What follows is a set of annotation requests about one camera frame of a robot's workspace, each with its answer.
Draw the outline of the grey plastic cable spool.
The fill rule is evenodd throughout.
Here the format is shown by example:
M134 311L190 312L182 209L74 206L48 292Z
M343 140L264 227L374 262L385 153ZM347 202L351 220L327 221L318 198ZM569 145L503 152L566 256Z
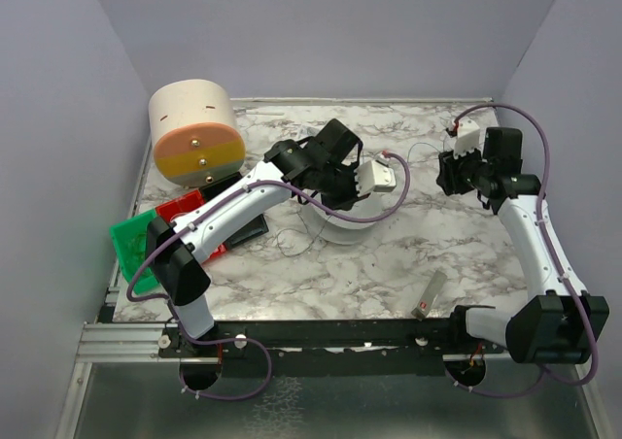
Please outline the grey plastic cable spool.
M371 218L383 212L382 201L378 194L356 203L349 211L341 211L348 217ZM336 245L355 245L372 234L376 223L358 223L345 221L308 204L301 208L300 216L309 234L313 238L323 239Z

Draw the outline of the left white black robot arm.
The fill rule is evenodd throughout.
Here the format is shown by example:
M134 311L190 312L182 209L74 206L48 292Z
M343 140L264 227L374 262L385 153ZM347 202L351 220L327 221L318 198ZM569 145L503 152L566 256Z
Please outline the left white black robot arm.
M203 263L227 238L265 211L303 190L320 194L323 205L348 211L359 201L355 171L362 140L342 122L330 120L315 136L276 142L236 184L173 222L153 219L147 227L147 259L164 288L175 319L192 339L215 325L207 298L211 278Z

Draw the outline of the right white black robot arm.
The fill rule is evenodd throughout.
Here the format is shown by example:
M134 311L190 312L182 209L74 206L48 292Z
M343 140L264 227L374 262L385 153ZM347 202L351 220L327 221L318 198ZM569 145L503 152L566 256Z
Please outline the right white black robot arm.
M589 293L574 273L538 198L538 176L522 171L523 135L516 128L462 122L452 150L439 157L437 184L447 195L474 191L499 218L518 256L528 290L515 314L467 307L467 335L508 349L518 363L582 364L609 315L605 299Z

